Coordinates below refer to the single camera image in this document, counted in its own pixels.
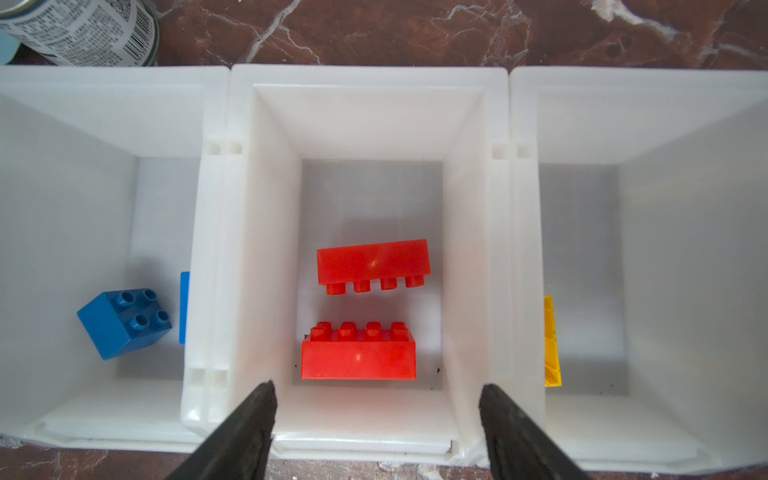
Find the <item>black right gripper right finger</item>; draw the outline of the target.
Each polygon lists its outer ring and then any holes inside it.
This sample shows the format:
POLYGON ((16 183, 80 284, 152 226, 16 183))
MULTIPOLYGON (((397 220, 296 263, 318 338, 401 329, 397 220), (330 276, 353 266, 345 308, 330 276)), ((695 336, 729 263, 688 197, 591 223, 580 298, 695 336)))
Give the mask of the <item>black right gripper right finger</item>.
POLYGON ((483 386, 479 412, 495 479, 589 479, 498 385, 483 386))

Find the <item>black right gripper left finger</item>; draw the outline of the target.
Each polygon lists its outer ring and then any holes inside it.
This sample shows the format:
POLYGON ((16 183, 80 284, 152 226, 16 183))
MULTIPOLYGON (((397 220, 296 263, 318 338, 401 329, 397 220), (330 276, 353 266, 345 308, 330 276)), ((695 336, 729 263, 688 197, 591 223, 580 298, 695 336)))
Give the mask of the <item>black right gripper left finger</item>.
POLYGON ((274 384, 259 384, 167 479, 263 479, 276 410, 274 384))

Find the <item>long red lego brick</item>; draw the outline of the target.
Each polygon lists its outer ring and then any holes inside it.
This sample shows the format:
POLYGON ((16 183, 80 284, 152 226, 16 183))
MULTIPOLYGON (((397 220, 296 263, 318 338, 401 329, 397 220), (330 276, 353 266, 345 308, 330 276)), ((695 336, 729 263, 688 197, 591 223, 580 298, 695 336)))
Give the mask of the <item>long red lego brick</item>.
POLYGON ((317 251, 318 284, 328 295, 344 295, 352 284, 356 293, 371 291, 378 281, 384 291, 403 279, 407 288, 425 284, 431 274, 426 239, 325 248, 317 251))

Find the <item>blue lego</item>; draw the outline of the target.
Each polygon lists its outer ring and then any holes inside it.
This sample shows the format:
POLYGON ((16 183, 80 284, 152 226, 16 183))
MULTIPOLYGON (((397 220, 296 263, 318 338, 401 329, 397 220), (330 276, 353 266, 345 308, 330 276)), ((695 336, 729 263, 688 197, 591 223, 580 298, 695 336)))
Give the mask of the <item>blue lego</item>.
POLYGON ((188 317, 188 296, 189 296, 190 272, 180 274, 180 295, 179 295, 179 344, 186 344, 186 325, 188 317))

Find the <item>blue lego brick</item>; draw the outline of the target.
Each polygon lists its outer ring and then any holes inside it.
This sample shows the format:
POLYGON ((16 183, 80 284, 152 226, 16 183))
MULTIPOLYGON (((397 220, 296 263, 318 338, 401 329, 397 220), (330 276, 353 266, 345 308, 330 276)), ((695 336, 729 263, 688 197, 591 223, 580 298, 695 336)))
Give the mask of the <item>blue lego brick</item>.
POLYGON ((77 317, 102 360, 150 346, 172 329, 170 315, 149 288, 103 292, 77 317))

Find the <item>yellow lego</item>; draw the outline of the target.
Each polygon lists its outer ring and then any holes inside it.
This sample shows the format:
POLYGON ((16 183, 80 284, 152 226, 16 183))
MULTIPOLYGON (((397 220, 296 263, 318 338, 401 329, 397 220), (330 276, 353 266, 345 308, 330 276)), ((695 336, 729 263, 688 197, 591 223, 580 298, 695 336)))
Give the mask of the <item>yellow lego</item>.
POLYGON ((553 299, 544 297, 544 321, 545 321, 545 387, 560 387, 562 385, 562 372, 559 359, 556 318, 553 299))

